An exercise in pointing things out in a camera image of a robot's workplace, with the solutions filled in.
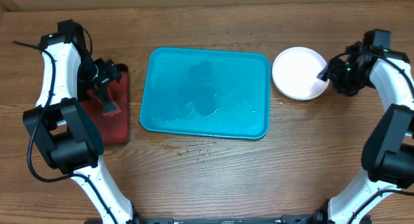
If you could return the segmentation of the white pink plate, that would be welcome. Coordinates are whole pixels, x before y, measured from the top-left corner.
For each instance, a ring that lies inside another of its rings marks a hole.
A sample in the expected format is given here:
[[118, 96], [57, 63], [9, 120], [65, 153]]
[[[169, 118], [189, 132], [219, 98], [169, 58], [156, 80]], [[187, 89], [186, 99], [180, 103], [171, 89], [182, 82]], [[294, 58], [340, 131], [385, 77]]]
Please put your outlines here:
[[328, 88], [329, 81], [318, 75], [327, 65], [316, 51], [306, 47], [291, 47], [282, 51], [274, 60], [272, 79], [285, 96], [307, 101], [319, 97]]

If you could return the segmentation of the red green sponge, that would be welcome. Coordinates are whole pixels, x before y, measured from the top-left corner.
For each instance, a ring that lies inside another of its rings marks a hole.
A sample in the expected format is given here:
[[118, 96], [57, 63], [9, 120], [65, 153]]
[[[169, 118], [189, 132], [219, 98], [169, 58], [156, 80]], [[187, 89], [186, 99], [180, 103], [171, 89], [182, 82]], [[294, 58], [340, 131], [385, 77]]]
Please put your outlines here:
[[121, 112], [119, 105], [113, 100], [105, 101], [103, 103], [103, 116], [110, 117]]

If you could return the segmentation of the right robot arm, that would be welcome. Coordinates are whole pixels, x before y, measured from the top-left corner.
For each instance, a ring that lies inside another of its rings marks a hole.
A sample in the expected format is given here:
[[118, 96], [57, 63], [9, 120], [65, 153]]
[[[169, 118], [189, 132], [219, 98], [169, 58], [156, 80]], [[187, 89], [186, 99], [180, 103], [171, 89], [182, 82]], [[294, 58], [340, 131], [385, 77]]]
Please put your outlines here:
[[386, 197], [412, 195], [407, 189], [413, 184], [413, 146], [404, 138], [413, 136], [413, 78], [407, 54], [390, 44], [389, 31], [367, 31], [318, 75], [345, 96], [376, 89], [384, 115], [364, 144], [362, 170], [302, 223], [370, 223], [368, 212]]

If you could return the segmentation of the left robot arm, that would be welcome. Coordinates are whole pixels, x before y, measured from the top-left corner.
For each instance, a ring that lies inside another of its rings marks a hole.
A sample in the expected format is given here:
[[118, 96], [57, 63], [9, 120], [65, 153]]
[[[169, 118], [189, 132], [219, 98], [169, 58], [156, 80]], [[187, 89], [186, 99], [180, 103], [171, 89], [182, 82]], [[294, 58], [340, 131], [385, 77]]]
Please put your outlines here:
[[42, 36], [36, 49], [44, 73], [35, 107], [23, 113], [29, 148], [81, 187], [102, 223], [140, 223], [103, 157], [106, 145], [129, 141], [127, 66], [94, 59], [90, 34], [71, 19]]

